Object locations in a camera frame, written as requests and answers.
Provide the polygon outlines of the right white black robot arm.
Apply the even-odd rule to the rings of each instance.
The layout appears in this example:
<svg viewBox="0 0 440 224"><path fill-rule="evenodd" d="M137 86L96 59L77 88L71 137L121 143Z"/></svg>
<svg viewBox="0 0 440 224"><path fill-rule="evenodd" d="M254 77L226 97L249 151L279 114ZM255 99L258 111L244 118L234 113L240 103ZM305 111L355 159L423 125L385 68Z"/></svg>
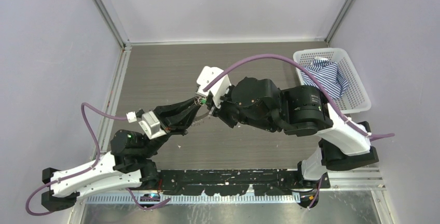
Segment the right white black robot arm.
<svg viewBox="0 0 440 224"><path fill-rule="evenodd" d="M348 171L378 162L376 149L362 135L368 124L342 120L324 94L312 86L282 90L269 79L246 77L237 85L227 78L207 94L214 116L230 127L238 123L286 135L318 136L315 152L299 162L297 183L311 187L327 171Z"/></svg>

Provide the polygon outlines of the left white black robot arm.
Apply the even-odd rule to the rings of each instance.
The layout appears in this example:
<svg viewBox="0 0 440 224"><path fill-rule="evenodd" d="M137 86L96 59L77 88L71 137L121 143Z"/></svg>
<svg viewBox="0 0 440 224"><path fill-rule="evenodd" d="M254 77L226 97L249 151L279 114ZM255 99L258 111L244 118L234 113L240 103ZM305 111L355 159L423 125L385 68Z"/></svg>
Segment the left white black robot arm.
<svg viewBox="0 0 440 224"><path fill-rule="evenodd" d="M154 110L132 111L123 118L137 122L140 132L117 131L110 142L110 151L68 170L48 167L42 171L42 181L48 190L41 194L42 206L50 212L65 210L90 195L116 190L155 189L159 173L151 160L172 135L186 135L197 112L206 100L193 97Z"/></svg>

